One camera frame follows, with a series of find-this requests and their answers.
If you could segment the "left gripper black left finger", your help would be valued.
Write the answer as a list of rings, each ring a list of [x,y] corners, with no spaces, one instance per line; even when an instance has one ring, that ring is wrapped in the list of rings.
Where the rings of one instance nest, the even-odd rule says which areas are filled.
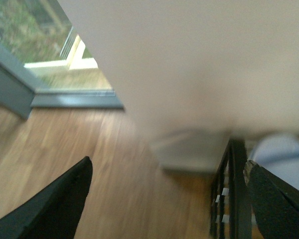
[[[0,239],[72,239],[93,175],[88,156],[0,219]]]

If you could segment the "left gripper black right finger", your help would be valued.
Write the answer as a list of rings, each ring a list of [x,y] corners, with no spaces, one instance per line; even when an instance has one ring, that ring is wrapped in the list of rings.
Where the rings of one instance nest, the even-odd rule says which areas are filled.
[[[253,160],[243,174],[263,238],[299,239],[299,190]]]

